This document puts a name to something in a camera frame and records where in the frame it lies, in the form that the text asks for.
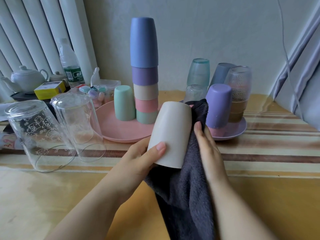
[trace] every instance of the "box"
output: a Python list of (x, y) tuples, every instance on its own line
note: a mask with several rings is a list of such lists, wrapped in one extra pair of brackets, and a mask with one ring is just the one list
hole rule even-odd
[(39, 100), (51, 99), (52, 97), (66, 91), (63, 81), (52, 81), (41, 84), (34, 90)]

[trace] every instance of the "plastic bottle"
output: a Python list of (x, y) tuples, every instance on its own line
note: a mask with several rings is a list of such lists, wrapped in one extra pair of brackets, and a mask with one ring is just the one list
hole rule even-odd
[(60, 39), (60, 61), (66, 76), (68, 78), (70, 87), (73, 88), (80, 84), (84, 84), (85, 80), (82, 76), (82, 71), (79, 65), (76, 54), (70, 47), (66, 38)]

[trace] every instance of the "towel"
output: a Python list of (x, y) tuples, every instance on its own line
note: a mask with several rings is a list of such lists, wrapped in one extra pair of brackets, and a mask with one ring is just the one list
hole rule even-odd
[(156, 166), (145, 181), (154, 190), (171, 240), (215, 239), (214, 214), (209, 188), (193, 126), (206, 125), (208, 104), (205, 99), (190, 101), (192, 128), (181, 169)]

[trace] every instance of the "bottle label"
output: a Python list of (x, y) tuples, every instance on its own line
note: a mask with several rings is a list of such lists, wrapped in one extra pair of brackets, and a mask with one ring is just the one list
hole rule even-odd
[(66, 77), (68, 78), (68, 81), (71, 83), (78, 83), (78, 82), (84, 82), (81, 68), (75, 68), (75, 69), (64, 69), (66, 72)]

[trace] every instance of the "purple plate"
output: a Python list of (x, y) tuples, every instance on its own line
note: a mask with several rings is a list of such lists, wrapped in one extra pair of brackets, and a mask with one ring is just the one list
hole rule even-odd
[(247, 129), (247, 122), (244, 117), (238, 123), (228, 123), (223, 137), (213, 137), (215, 141), (225, 141), (240, 136)]

